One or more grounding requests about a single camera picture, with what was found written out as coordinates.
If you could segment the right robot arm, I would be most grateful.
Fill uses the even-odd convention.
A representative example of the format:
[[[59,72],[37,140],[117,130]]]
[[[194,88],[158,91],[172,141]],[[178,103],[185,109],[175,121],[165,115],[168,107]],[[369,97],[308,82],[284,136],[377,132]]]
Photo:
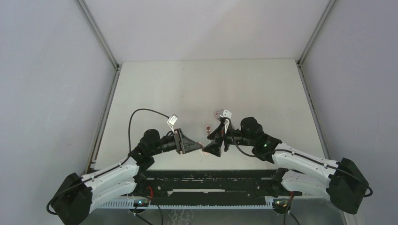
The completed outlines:
[[[211,142],[204,152],[217,157],[234,145],[252,148],[251,157],[274,164],[278,168],[272,191],[284,195],[287,191],[323,197],[349,214],[357,214],[364,198],[373,195],[369,182],[356,164],[347,158],[340,161],[307,154],[266,134],[254,117],[241,120],[234,129],[229,118],[221,119],[219,127],[208,135]]]

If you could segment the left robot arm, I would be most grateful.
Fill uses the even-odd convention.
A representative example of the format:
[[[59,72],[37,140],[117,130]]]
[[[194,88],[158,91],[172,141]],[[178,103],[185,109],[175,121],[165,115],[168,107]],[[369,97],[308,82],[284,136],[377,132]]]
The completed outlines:
[[[65,225],[79,225],[99,206],[121,195],[142,195],[147,188],[143,173],[154,164],[154,156],[175,150],[186,154],[202,149],[181,129],[160,136],[156,129],[144,132],[138,145],[117,163],[85,175],[68,175],[46,210]]]

